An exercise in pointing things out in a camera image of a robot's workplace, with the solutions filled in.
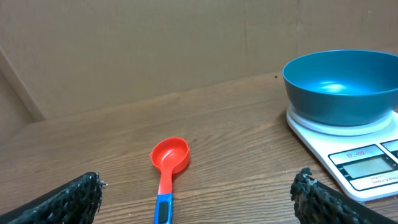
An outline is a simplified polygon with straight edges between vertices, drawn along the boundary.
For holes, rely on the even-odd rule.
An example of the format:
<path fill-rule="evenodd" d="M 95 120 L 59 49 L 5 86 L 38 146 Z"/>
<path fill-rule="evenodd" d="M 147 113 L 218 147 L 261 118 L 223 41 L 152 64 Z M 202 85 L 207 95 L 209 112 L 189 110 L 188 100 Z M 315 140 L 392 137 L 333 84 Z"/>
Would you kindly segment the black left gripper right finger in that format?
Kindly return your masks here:
<path fill-rule="evenodd" d="M 397 224 L 313 179 L 308 167 L 295 176 L 290 194 L 301 224 Z"/>

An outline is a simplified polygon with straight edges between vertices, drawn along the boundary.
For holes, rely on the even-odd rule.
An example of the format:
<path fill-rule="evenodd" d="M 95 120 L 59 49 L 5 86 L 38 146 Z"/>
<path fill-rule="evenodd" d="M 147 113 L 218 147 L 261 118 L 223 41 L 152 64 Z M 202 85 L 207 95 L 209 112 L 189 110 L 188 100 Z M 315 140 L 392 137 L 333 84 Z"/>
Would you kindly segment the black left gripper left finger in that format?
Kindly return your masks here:
<path fill-rule="evenodd" d="M 1 223 L 87 223 L 94 221 L 103 199 L 104 182 L 87 172 L 1 215 Z"/>

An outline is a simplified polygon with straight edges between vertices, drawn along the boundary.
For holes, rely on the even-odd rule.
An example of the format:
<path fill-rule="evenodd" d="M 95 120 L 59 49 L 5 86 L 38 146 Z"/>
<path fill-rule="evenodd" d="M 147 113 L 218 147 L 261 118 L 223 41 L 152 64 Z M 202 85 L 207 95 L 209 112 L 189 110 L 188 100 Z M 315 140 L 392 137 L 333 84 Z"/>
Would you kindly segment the red scoop blue handle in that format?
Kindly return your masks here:
<path fill-rule="evenodd" d="M 167 138 L 150 153 L 154 167 L 160 172 L 154 224 L 171 224 L 173 214 L 173 175 L 183 171 L 190 162 L 190 147 L 182 138 Z"/>

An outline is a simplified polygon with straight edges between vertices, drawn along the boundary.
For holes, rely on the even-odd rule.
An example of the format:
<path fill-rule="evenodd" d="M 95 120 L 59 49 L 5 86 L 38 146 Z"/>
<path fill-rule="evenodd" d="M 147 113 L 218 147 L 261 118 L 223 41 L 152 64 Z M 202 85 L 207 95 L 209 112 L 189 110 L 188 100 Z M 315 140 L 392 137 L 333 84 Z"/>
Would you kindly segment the white kitchen scale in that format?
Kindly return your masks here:
<path fill-rule="evenodd" d="M 397 195 L 397 113 L 360 126 L 331 126 L 286 112 L 290 128 L 353 200 Z"/>

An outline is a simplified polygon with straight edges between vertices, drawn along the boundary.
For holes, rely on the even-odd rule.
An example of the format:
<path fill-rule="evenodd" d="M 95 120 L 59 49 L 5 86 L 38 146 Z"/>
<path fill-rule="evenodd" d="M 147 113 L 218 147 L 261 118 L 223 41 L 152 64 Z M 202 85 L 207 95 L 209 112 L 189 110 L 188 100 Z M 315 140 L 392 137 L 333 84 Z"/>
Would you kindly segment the blue bowl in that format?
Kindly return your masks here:
<path fill-rule="evenodd" d="M 334 126 L 375 122 L 397 108 L 397 55 L 329 50 L 298 57 L 282 70 L 297 113 Z"/>

